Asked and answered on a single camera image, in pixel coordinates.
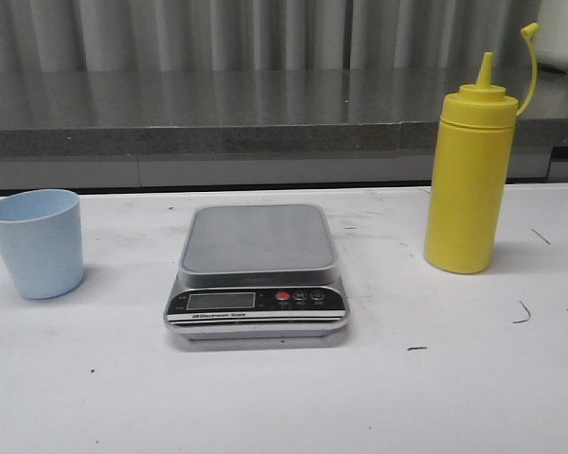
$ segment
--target light blue cup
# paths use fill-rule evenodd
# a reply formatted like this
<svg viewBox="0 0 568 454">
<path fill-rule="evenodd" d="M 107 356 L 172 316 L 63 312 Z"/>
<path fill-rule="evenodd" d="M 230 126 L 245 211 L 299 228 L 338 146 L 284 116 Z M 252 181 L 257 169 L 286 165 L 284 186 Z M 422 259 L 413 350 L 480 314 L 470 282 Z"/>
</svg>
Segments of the light blue cup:
<svg viewBox="0 0 568 454">
<path fill-rule="evenodd" d="M 0 200 L 0 254 L 26 298 L 52 298 L 77 287 L 82 280 L 78 194 L 42 189 Z"/>
</svg>

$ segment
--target digital kitchen scale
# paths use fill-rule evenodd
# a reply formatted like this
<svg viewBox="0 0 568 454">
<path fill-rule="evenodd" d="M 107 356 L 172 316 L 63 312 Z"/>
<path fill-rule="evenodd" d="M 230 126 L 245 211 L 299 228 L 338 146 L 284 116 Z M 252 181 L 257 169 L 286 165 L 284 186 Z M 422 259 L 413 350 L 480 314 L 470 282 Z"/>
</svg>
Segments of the digital kitchen scale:
<svg viewBox="0 0 568 454">
<path fill-rule="evenodd" d="M 195 212 L 164 321 L 190 340 L 325 336 L 349 316 L 338 256 L 314 205 Z"/>
</svg>

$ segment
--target scale control panel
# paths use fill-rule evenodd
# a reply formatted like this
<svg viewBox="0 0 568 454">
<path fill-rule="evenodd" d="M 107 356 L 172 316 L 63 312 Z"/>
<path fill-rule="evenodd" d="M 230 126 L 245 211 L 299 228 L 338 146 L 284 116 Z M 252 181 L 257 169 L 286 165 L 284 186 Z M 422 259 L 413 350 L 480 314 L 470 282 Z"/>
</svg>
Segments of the scale control panel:
<svg viewBox="0 0 568 454">
<path fill-rule="evenodd" d="M 173 326 L 332 323 L 343 319 L 343 296 L 328 287 L 198 289 L 170 300 Z"/>
</svg>

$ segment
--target scuff mark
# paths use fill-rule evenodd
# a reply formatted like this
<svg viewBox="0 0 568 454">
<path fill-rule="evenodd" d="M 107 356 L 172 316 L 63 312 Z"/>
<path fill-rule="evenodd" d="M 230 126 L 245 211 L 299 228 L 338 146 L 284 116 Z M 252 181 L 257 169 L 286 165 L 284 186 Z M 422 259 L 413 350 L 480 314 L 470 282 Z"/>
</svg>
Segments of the scuff mark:
<svg viewBox="0 0 568 454">
<path fill-rule="evenodd" d="M 549 240 L 547 238 L 545 238 L 543 235 L 541 235 L 539 232 L 537 232 L 534 229 L 530 229 L 532 232 L 534 232 L 534 234 L 536 236 L 538 236 L 540 239 L 542 239 L 545 243 L 547 243 L 549 246 L 551 246 L 551 243 L 549 242 Z"/>
<path fill-rule="evenodd" d="M 524 310 L 526 311 L 526 314 L 528 314 L 528 316 L 523 319 L 523 320 L 518 320 L 516 322 L 512 322 L 512 323 L 525 323 L 528 322 L 531 318 L 532 318 L 532 314 L 530 313 L 530 311 L 528 310 L 528 308 L 526 307 L 526 305 L 524 304 L 524 302 L 522 300 L 520 300 L 520 304 L 522 305 L 522 307 L 524 308 Z"/>
</svg>

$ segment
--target white appliance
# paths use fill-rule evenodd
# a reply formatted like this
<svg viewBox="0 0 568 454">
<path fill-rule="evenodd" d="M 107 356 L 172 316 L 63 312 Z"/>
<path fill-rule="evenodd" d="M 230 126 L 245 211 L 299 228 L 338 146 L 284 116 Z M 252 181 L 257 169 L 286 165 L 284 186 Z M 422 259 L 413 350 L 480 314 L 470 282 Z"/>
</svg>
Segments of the white appliance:
<svg viewBox="0 0 568 454">
<path fill-rule="evenodd" d="M 534 40 L 539 63 L 568 72 L 568 0 L 541 0 L 539 25 Z"/>
</svg>

